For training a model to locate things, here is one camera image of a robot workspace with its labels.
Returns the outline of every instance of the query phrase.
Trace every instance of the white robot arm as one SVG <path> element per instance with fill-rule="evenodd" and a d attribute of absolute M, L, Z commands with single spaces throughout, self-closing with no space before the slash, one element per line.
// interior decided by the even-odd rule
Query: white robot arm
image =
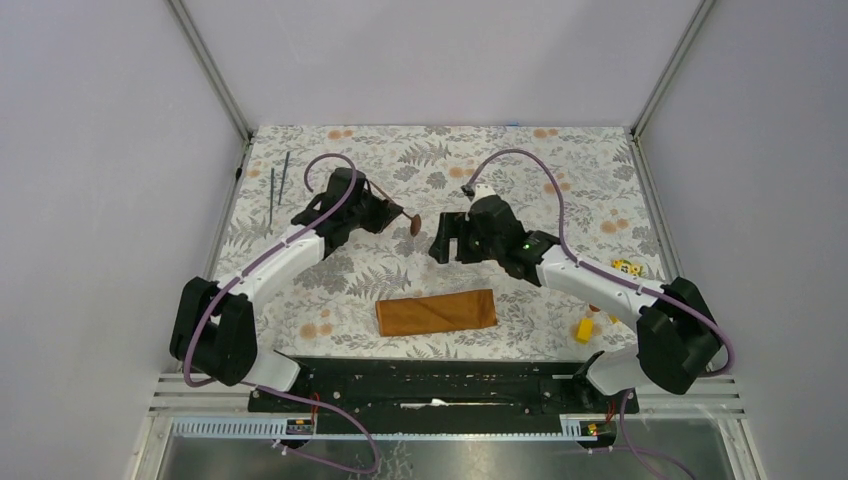
<path fill-rule="evenodd" d="M 344 203 L 316 224 L 316 219 L 341 201 L 350 188 L 351 174 L 349 168 L 337 168 L 330 175 L 326 191 L 316 195 L 292 219 L 292 225 L 281 236 L 281 248 L 257 255 L 217 281 L 196 277 L 186 284 L 171 335 L 169 350 L 174 358 L 185 359 L 203 313 L 221 286 L 238 279 L 203 327 L 192 366 L 225 385 L 243 382 L 279 391 L 291 388 L 300 366 L 286 356 L 258 349 L 255 314 L 283 285 L 344 245 L 350 232 L 362 228 L 380 233 L 403 212 L 403 207 L 373 195 L 365 174 L 357 171 L 353 190 Z M 304 231 L 307 225 L 314 225 L 314 229 Z M 296 239 L 285 244 L 285 239 L 295 237 L 295 233 Z"/>
<path fill-rule="evenodd" d="M 441 214 L 430 256 L 447 263 L 450 242 L 456 240 L 457 261 L 495 260 L 512 277 L 575 295 L 624 321 L 637 333 L 637 345 L 598 352 L 580 372 L 602 395 L 650 383 L 683 394 L 721 347 L 720 339 L 701 322 L 643 293 L 663 292 L 712 319 L 688 280 L 677 278 L 664 285 L 593 260 L 569 258 L 559 238 L 524 230 L 490 186 L 477 183 L 463 191 L 472 199 L 471 206 L 467 212 Z"/>

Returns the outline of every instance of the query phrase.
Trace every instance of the gray wall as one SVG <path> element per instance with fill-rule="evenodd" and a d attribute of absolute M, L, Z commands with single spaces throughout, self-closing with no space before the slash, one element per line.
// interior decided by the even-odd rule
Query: gray wall
<path fill-rule="evenodd" d="M 0 6 L 0 478 L 120 478 L 239 143 L 165 3 Z"/>
<path fill-rule="evenodd" d="M 719 2 L 645 137 L 771 478 L 845 478 L 848 5 Z"/>
<path fill-rule="evenodd" d="M 186 3 L 255 124 L 609 126 L 699 0 Z"/>

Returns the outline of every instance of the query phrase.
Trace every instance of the floral tablecloth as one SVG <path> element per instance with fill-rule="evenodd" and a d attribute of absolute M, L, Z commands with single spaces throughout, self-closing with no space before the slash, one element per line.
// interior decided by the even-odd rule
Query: floral tablecloth
<path fill-rule="evenodd" d="M 662 275 L 657 239 L 623 129 L 409 126 L 260 128 L 216 275 L 235 270 L 276 242 L 276 235 L 312 198 L 302 184 L 306 164 L 319 154 L 339 152 L 407 212 L 419 213 L 421 233 L 410 237 L 403 217 L 381 235 L 354 232 L 346 245 L 256 312 L 260 345 L 297 355 L 571 361 L 635 342 L 625 325 L 591 312 L 586 302 L 514 280 L 494 262 L 438 265 L 427 256 L 439 213 L 466 210 L 468 200 L 459 187 L 484 158 L 508 147 L 535 153 L 559 179 L 568 242 L 576 251 L 604 263 L 639 263 L 647 278 Z M 283 201 L 274 207 L 269 226 L 271 168 L 278 189 L 287 152 L 291 159 Z M 316 191 L 323 190 L 329 173 L 340 165 L 326 160 L 313 168 Z M 556 233 L 556 197 L 534 163 L 506 156 L 492 163 L 481 180 L 510 203 L 525 228 Z M 481 288 L 494 290 L 496 327 L 411 337 L 378 333 L 378 299 Z M 594 321 L 587 345 L 574 339 L 584 317 Z"/>

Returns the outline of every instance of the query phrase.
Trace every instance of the yellow block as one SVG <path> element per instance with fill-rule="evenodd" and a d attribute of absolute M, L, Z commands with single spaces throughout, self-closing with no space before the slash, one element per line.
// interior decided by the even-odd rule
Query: yellow block
<path fill-rule="evenodd" d="M 577 341 L 583 344 L 589 343 L 592 338 L 592 327 L 594 323 L 589 318 L 580 320 L 580 325 L 577 326 Z"/>

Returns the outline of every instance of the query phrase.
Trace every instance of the red wire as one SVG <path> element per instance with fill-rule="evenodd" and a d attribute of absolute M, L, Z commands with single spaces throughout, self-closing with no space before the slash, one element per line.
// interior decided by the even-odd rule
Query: red wire
<path fill-rule="evenodd" d="M 313 400 L 316 400 L 318 402 L 321 401 L 321 397 L 318 395 L 318 393 L 313 393 L 312 395 L 309 396 L 309 398 L 312 398 Z M 310 420 L 312 422 L 312 431 L 313 432 L 315 432 L 315 414 L 317 414 L 317 413 L 318 413 L 318 405 L 313 405 L 312 406 L 312 418 Z"/>
<path fill-rule="evenodd" d="M 604 420 L 604 424 L 607 424 L 612 420 L 612 417 L 615 416 L 615 400 L 611 400 L 609 405 L 607 406 L 607 418 Z"/>

